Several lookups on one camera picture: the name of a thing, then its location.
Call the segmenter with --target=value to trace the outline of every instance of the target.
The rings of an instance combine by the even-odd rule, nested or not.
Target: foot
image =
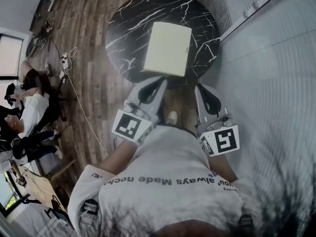
[[[61,152],[61,150],[60,150],[60,148],[57,146],[57,145],[54,145],[54,147],[56,148],[56,152],[55,152],[55,154],[58,156],[58,158],[59,159],[63,159],[64,158],[64,156],[63,156],[63,153]]]
[[[45,71],[46,71],[48,77],[53,76],[53,72],[51,71],[50,65],[48,63],[45,63]]]
[[[166,124],[176,125],[178,121],[178,115],[175,111],[172,111],[168,114]]]

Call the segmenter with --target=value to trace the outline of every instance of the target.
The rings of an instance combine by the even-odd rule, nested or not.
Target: black marble table
[[[185,76],[168,75],[168,88],[185,86],[204,75],[217,56],[219,33],[212,15],[197,0],[129,0],[123,4],[106,32],[106,51],[114,68],[133,83],[159,75],[142,71],[154,22],[192,29]]]

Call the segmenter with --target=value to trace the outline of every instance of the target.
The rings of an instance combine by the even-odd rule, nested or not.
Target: black shorts
[[[26,74],[23,85],[24,85],[24,90],[37,88],[37,87],[42,88],[42,84],[40,81],[40,74],[35,69],[31,69]]]

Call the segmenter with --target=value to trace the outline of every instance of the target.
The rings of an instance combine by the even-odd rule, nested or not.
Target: black logo
[[[207,142],[206,138],[205,138],[205,137],[202,137],[202,138],[201,138],[201,141],[203,142],[203,144],[204,144],[204,146],[205,146],[205,148],[206,148],[208,154],[209,154],[209,155],[213,155],[214,152],[213,152],[211,146],[209,145],[209,143]]]
[[[97,215],[99,210],[99,204],[96,200],[94,199],[88,199],[84,202],[82,206],[82,211],[87,212],[92,215]]]
[[[123,114],[115,132],[134,139],[141,120],[130,115]]]
[[[237,148],[233,129],[215,132],[214,134],[219,153]]]

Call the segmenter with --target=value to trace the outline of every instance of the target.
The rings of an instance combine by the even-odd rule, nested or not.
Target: black pants
[[[30,138],[29,144],[34,146],[25,149],[25,153],[28,156],[28,162],[42,158],[47,154],[54,154],[57,151],[54,146],[46,146],[40,144],[42,141],[48,140],[49,138],[52,139],[53,136],[53,131],[45,131],[35,134]]]

